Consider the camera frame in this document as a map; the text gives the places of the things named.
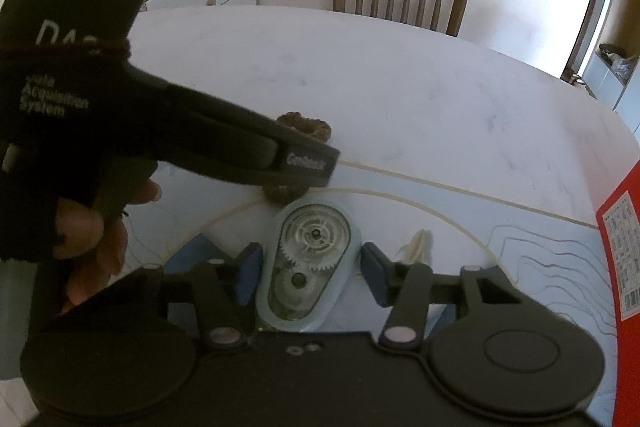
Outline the person's left hand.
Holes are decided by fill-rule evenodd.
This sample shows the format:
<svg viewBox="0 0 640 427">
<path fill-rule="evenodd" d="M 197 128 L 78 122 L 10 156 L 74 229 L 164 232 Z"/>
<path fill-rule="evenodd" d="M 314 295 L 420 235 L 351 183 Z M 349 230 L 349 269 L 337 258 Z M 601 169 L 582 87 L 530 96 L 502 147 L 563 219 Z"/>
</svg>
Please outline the person's left hand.
<svg viewBox="0 0 640 427">
<path fill-rule="evenodd" d="M 58 202 L 55 230 L 55 259 L 81 259 L 65 286 L 60 311 L 64 314 L 102 291 L 111 277 L 122 272 L 128 233 L 122 217 L 105 222 L 95 209 L 67 199 Z"/>
</svg>

